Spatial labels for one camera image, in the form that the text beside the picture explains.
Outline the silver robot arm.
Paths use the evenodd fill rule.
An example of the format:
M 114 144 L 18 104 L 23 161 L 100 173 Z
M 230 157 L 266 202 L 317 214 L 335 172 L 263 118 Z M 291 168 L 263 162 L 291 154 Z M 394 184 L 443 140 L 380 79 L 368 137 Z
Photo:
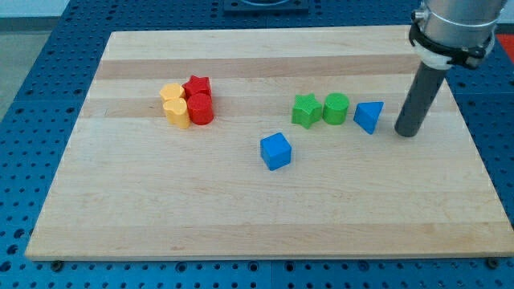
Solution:
M 410 44 L 428 67 L 476 69 L 495 45 L 506 0 L 423 0 L 411 13 Z

